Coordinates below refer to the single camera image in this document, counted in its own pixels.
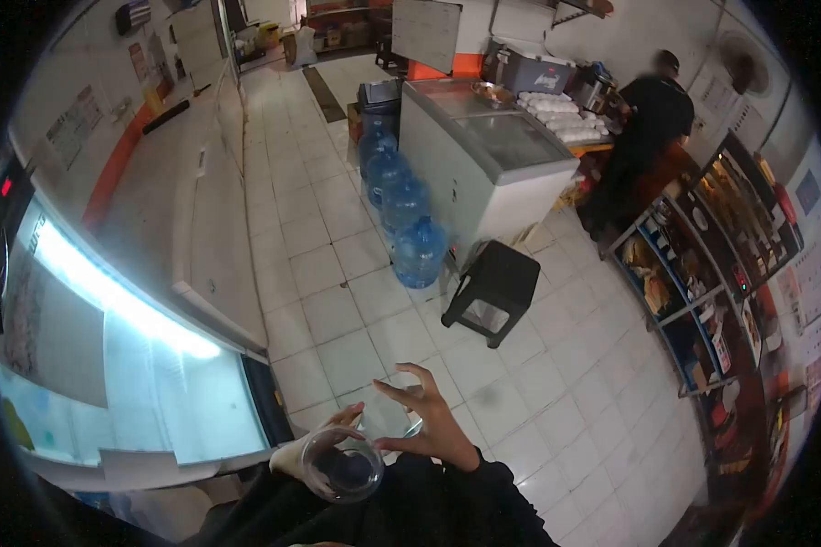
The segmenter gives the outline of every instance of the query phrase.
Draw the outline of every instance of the whiteboard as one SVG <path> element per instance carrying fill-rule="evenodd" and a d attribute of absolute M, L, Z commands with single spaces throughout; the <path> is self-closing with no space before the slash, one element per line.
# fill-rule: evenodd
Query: whiteboard
<path fill-rule="evenodd" d="M 395 0 L 392 50 L 449 74 L 453 71 L 462 6 L 431 0 Z"/>

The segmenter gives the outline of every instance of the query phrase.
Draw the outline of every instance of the fluorescent light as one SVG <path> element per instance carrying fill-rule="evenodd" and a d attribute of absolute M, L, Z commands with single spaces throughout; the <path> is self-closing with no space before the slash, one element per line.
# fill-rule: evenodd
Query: fluorescent light
<path fill-rule="evenodd" d="M 115 279 L 110 279 L 72 246 L 51 222 L 37 230 L 35 257 L 56 278 L 102 312 L 115 312 L 140 334 L 158 339 L 177 353 L 199 359 L 219 355 L 219 346 L 195 334 L 164 313 L 144 303 Z"/>

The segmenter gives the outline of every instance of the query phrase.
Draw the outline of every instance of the metal bowl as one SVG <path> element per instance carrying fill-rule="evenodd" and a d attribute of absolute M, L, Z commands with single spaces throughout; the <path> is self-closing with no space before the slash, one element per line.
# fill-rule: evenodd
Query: metal bowl
<path fill-rule="evenodd" d="M 516 100 L 514 93 L 504 86 L 498 86 L 490 82 L 473 82 L 471 91 L 488 107 L 493 110 L 507 110 L 511 108 Z"/>

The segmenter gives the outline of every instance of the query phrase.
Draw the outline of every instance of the black clothing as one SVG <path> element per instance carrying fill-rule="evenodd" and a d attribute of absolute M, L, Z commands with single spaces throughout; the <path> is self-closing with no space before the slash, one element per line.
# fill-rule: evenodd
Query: black clothing
<path fill-rule="evenodd" d="M 233 507 L 211 509 L 201 531 L 186 544 L 555 545 L 513 481 L 507 466 L 483 458 L 476 470 L 464 473 L 405 453 L 386 468 L 370 498 L 332 505 L 304 483 L 265 468 Z"/>
<path fill-rule="evenodd" d="M 678 82 L 642 76 L 630 82 L 621 96 L 634 112 L 614 148 L 590 199 L 578 207 L 584 227 L 595 239 L 606 222 L 619 216 L 632 192 L 632 182 L 644 174 L 657 155 L 682 135 L 690 135 L 693 101 Z"/>
<path fill-rule="evenodd" d="M 642 76 L 622 89 L 621 96 L 634 112 L 615 148 L 629 145 L 656 155 L 682 135 L 690 135 L 693 101 L 671 78 Z"/>

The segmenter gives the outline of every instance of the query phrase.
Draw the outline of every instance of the trash bin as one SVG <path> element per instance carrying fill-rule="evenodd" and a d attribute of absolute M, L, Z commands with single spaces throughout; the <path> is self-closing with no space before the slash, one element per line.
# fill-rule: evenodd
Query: trash bin
<path fill-rule="evenodd" d="M 369 131 L 374 120 L 398 138 L 398 120 L 402 111 L 402 84 L 397 79 L 359 84 L 359 112 L 362 133 Z"/>

